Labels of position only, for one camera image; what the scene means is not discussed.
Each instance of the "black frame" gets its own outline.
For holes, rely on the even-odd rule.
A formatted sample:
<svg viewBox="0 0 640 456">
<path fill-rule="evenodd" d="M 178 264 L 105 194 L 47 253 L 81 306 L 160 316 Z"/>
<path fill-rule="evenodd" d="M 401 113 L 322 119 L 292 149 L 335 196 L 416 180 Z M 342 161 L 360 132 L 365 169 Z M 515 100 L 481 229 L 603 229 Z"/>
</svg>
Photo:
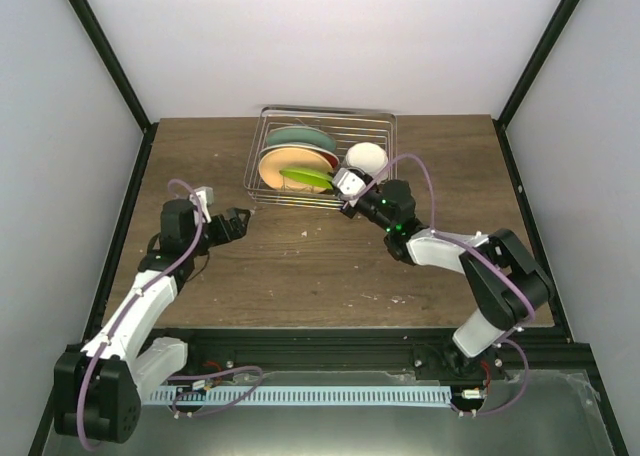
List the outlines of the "black frame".
<svg viewBox="0 0 640 456">
<path fill-rule="evenodd" d="M 560 1 L 504 110 L 500 117 L 494 120 L 496 136 L 524 219 L 533 254 L 549 275 L 551 275 L 549 262 L 511 152 L 506 129 L 579 1 Z M 152 124 L 149 121 L 89 2 L 69 0 L 69 3 L 144 133 L 84 331 L 83 339 L 88 340 L 97 334 L 101 327 L 158 123 Z M 599 408 L 616 454 L 628 454 L 589 345 L 572 341 L 560 298 L 555 298 L 550 306 L 554 320 L 553 327 L 528 329 L 522 334 L 514 335 L 515 340 L 527 352 L 532 368 L 586 371 L 591 384 L 601 395 Z M 452 328 L 303 330 L 173 328 L 153 330 L 148 341 L 168 334 L 188 341 L 189 364 L 195 363 L 195 366 L 199 366 L 203 360 L 215 358 L 232 360 L 236 365 L 259 364 L 267 370 L 326 370 L 335 367 L 343 370 L 345 367 L 354 370 L 389 370 L 413 367 L 416 354 L 449 341 L 452 331 Z M 515 351 L 505 348 L 500 351 L 505 368 L 521 366 Z M 420 370 L 414 370 L 416 376 L 420 378 L 422 374 Z M 51 427 L 52 413 L 50 397 L 29 454 L 41 454 L 44 449 Z"/>
</svg>

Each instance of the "dish rack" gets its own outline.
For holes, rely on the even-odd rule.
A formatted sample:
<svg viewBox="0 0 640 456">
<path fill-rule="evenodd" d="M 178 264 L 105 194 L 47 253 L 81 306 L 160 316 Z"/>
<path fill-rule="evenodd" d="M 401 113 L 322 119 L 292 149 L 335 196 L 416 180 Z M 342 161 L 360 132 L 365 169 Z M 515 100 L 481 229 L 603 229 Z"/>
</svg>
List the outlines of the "dish rack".
<svg viewBox="0 0 640 456">
<path fill-rule="evenodd" d="M 349 148 L 356 143 L 377 144 L 386 151 L 389 160 L 396 157 L 398 124 L 393 114 L 305 106 L 267 106 L 260 113 L 244 175 L 244 186 L 256 202 L 324 209 L 342 206 L 343 203 L 332 194 L 312 194 L 285 188 L 276 190 L 260 178 L 260 151 L 265 148 L 267 135 L 274 129 L 299 125 L 319 129 L 333 137 L 338 144 L 335 154 L 340 164 Z M 394 166 L 387 179 L 394 179 L 396 174 Z"/>
</svg>

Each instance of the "wooden tabletop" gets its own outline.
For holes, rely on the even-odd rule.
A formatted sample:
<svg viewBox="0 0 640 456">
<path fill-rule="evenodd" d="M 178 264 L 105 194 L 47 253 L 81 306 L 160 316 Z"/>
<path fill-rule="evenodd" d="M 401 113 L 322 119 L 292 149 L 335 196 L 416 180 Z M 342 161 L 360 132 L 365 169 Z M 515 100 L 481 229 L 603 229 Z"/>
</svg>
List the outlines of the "wooden tabletop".
<svg viewBox="0 0 640 456">
<path fill-rule="evenodd" d="M 167 182 L 212 186 L 212 214 L 255 210 L 247 235 L 214 248 L 208 267 L 179 294 L 159 327 L 457 326 L 476 309 L 466 278 L 411 267 L 386 251 L 384 233 L 337 211 L 256 204 L 243 186 L 255 118 L 164 119 L 127 234 L 107 317 L 131 287 L 147 242 L 159 230 Z M 418 154 L 436 192 L 436 226 L 471 234 L 526 232 L 489 116 L 403 116 L 398 151 Z M 417 214 L 429 219 L 420 169 L 401 163 Z M 196 270 L 204 258 L 196 261 Z M 552 324 L 545 307 L 538 324 Z"/>
</svg>

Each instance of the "wall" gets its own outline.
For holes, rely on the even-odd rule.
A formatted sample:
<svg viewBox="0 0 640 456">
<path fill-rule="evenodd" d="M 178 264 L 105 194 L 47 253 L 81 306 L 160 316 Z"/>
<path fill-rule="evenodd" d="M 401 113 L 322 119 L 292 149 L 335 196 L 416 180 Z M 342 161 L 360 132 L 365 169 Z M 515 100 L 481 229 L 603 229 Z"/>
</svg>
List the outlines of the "wall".
<svg viewBox="0 0 640 456">
<path fill-rule="evenodd" d="M 583 0 L 509 128 L 575 337 L 640 454 L 638 0 Z"/>
<path fill-rule="evenodd" d="M 89 0 L 160 117 L 266 104 L 497 116 L 559 0 Z"/>
<path fill-rule="evenodd" d="M 0 0 L 0 441 L 27 454 L 140 142 L 66 0 Z"/>
</svg>

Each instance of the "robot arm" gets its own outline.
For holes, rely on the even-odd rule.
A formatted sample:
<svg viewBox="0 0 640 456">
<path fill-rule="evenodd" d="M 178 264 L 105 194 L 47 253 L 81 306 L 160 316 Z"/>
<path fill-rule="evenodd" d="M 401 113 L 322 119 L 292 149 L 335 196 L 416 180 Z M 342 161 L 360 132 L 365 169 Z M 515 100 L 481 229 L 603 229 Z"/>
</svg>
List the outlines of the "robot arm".
<svg viewBox="0 0 640 456">
<path fill-rule="evenodd" d="M 212 217 L 207 209 L 213 202 L 212 189 L 202 187 L 195 193 L 203 221 L 193 253 L 142 292 L 142 287 L 183 256 L 196 235 L 199 216 L 194 216 L 195 201 L 165 203 L 160 233 L 151 239 L 122 304 L 95 338 L 81 348 L 68 348 L 56 363 L 54 425 L 59 434 L 77 434 L 80 383 L 104 343 L 85 400 L 84 428 L 89 438 L 125 442 L 136 427 L 142 401 L 186 364 L 187 344 L 179 339 L 158 338 L 144 353 L 140 350 L 158 317 L 192 274 L 195 257 L 207 254 L 213 246 L 242 238 L 251 216 L 248 210 L 232 208 L 226 218 L 222 214 Z"/>
<path fill-rule="evenodd" d="M 359 170 L 341 169 L 333 185 L 338 195 L 353 197 L 370 181 L 371 177 Z M 524 322 L 528 311 L 501 279 L 469 250 L 451 240 L 473 248 L 496 268 L 510 269 L 507 278 L 533 309 L 553 297 L 550 278 L 512 231 L 500 229 L 490 235 L 435 233 L 416 218 L 415 205 L 409 184 L 390 180 L 349 200 L 341 211 L 349 218 L 360 213 L 384 229 L 387 233 L 384 243 L 394 259 L 410 265 L 437 266 L 467 277 L 478 309 L 454 333 L 453 342 L 460 354 L 453 359 L 466 361 L 477 357 L 505 332 Z"/>
</svg>

